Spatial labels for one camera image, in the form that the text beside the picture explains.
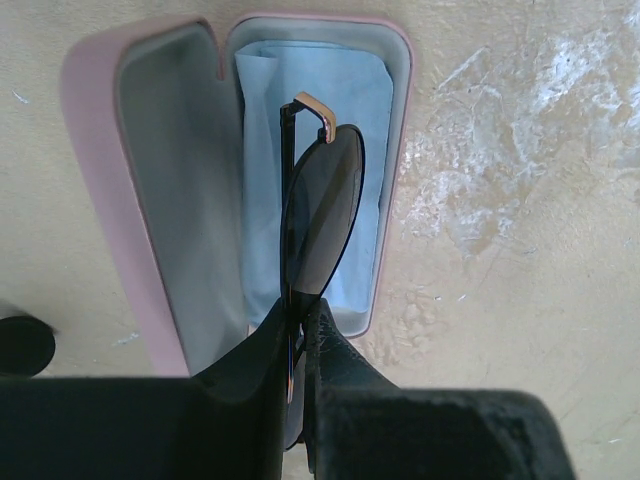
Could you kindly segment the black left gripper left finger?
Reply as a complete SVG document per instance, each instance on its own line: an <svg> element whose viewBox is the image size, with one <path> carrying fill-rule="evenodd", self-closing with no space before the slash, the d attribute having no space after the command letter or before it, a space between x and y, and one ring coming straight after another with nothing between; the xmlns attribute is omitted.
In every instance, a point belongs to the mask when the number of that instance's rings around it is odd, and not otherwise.
<svg viewBox="0 0 640 480"><path fill-rule="evenodd" d="M193 377L1 384L5 479L277 479L288 341L282 308Z"/></svg>

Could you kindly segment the gold aviator sunglasses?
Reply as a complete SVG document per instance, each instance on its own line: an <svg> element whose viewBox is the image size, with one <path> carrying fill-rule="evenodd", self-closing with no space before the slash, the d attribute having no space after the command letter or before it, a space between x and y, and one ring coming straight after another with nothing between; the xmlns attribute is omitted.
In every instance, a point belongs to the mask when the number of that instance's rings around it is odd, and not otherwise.
<svg viewBox="0 0 640 480"><path fill-rule="evenodd" d="M296 118L302 111L314 115L321 127L316 140L297 156ZM289 335L287 401L291 402L307 311L333 278L355 225L365 145L358 127L338 124L334 112L306 92L280 108L280 134L280 300Z"/></svg>

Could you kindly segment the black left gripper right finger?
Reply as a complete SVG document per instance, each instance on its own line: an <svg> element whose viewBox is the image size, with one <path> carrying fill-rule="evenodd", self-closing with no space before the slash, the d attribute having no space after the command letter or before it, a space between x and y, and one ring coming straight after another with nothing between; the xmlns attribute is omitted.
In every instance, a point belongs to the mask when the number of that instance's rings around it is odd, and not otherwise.
<svg viewBox="0 0 640 480"><path fill-rule="evenodd" d="M339 332L305 327L303 434L317 479L572 479L560 430L522 391L401 388Z"/></svg>

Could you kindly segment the blue cleaning cloth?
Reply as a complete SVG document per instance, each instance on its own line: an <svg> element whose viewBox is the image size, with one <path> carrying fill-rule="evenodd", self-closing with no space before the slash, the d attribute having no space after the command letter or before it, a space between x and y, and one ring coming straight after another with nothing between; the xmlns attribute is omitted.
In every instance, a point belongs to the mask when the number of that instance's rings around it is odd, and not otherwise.
<svg viewBox="0 0 640 480"><path fill-rule="evenodd" d="M244 115L243 288L260 323L281 292L281 222L292 221L289 278L342 312L370 305L393 83L372 53L330 43L259 41L237 51ZM335 141L320 120L295 118L297 173L282 173L280 110L308 93L337 118Z"/></svg>

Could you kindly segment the pink glasses case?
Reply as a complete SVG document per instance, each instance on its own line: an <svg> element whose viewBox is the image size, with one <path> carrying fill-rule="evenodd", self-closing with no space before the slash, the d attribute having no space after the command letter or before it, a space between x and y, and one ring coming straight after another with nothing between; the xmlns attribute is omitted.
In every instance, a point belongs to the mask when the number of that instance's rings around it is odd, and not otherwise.
<svg viewBox="0 0 640 480"><path fill-rule="evenodd" d="M327 299L372 320L413 72L371 19L253 14L223 42L198 16L87 36L60 77L66 128L155 372L196 374L278 297L279 108L305 91L363 134L364 192Z"/></svg>

